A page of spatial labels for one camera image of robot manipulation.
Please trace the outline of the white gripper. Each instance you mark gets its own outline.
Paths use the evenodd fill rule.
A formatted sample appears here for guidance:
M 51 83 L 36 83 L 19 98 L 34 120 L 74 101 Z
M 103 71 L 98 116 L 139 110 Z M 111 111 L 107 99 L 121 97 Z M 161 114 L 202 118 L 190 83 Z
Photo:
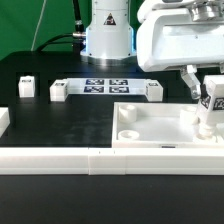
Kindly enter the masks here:
M 224 0 L 144 0 L 137 18 L 140 68 L 162 71 L 183 66 L 181 78 L 191 97 L 199 99 L 196 65 L 224 62 Z

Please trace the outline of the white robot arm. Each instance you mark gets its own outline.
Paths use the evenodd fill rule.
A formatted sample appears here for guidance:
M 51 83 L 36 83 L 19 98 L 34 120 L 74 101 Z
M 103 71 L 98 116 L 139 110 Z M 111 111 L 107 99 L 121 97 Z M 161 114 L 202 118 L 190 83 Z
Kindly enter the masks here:
M 194 99 L 199 68 L 224 64 L 224 0 L 144 0 L 133 30 L 129 0 L 92 0 L 82 59 L 117 64 L 136 57 L 145 72 L 180 70 Z

